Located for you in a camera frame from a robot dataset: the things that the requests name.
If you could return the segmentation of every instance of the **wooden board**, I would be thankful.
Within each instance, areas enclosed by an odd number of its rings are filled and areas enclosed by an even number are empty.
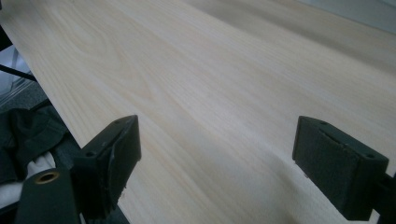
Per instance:
[[[2,2],[82,147],[139,116],[143,159],[120,199],[132,223],[347,223],[291,159],[300,115],[396,172],[395,35],[291,0]]]

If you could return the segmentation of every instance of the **metal grommet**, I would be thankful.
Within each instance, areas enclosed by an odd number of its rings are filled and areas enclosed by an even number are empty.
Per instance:
[[[55,179],[57,179],[59,175],[60,174],[58,172],[48,172],[36,178],[35,183],[38,185],[48,184],[49,182],[52,182]]]

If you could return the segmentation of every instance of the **light wood surface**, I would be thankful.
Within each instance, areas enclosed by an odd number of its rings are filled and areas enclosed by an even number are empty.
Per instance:
[[[300,115],[396,172],[395,35],[291,0],[2,2],[82,147],[139,116],[143,159],[120,199],[132,223],[347,223],[291,159]]]

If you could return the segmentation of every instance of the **black clamp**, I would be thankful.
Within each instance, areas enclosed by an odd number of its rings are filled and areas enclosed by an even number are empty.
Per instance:
[[[112,122],[81,150],[70,171],[51,169],[24,183],[15,223],[80,223],[80,213],[107,217],[140,159],[137,116]]]
[[[293,159],[347,220],[396,223],[396,180],[389,159],[319,119],[299,117]]]

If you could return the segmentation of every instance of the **workbench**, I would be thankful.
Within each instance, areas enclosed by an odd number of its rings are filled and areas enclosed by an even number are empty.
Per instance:
[[[81,147],[139,116],[143,157],[120,198],[132,223],[347,223],[291,159],[301,115],[396,172],[395,35],[294,0],[2,3]]]

